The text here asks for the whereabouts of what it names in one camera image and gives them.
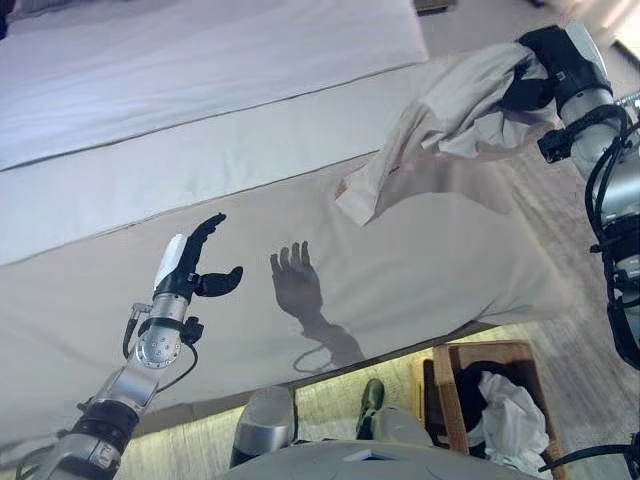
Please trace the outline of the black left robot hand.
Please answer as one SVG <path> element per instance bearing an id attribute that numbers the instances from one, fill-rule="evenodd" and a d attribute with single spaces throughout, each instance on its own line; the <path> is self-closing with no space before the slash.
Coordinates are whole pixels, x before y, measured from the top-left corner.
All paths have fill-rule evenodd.
<path id="1" fill-rule="evenodd" d="M 177 234 L 171 239 L 154 280 L 153 299 L 160 295 L 177 295 L 190 303 L 193 295 L 220 297 L 231 293 L 240 284 L 243 276 L 241 266 L 229 273 L 197 272 L 205 242 L 225 219 L 224 213 L 218 213 L 198 225 L 189 236 Z"/>

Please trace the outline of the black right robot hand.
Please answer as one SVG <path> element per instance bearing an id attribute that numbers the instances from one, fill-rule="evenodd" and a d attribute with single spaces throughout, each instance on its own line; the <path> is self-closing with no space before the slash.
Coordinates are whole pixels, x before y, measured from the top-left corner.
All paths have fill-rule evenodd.
<path id="1" fill-rule="evenodd" d="M 612 91 L 602 57 L 583 26 L 551 25 L 527 32 L 517 42 L 533 52 L 547 77 L 526 79 L 525 69 L 518 67 L 501 101 L 507 109 L 533 111 L 555 102 L 561 110 L 586 91 Z"/>

